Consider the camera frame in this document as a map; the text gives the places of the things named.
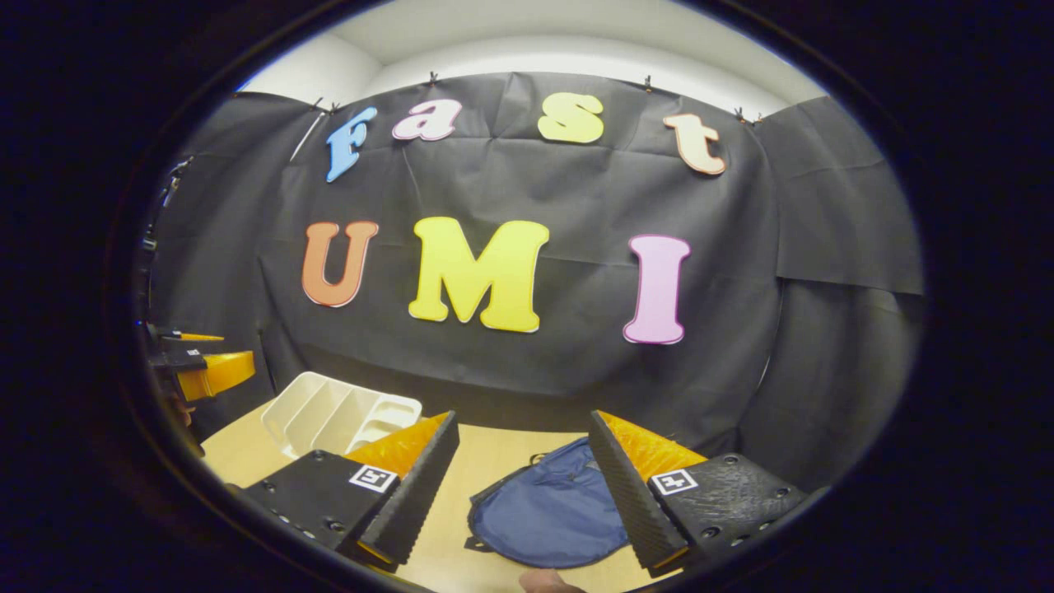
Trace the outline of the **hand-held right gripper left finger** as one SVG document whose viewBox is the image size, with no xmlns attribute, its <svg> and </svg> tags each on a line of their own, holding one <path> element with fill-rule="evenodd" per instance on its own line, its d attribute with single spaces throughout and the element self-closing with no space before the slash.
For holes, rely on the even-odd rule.
<svg viewBox="0 0 1054 593">
<path fill-rule="evenodd" d="M 395 572 L 408 562 L 457 450 L 458 417 L 448 410 L 347 455 L 310 451 L 243 496 L 305 538 Z"/>
</svg>

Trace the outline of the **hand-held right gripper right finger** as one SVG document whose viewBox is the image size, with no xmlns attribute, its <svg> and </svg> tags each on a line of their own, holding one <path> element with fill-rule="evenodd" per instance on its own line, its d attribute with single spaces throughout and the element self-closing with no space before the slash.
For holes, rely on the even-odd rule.
<svg viewBox="0 0 1054 593">
<path fill-rule="evenodd" d="M 729 564 L 812 502 L 743 454 L 706 458 L 603 410 L 590 415 L 590 447 L 652 577 Z"/>
</svg>

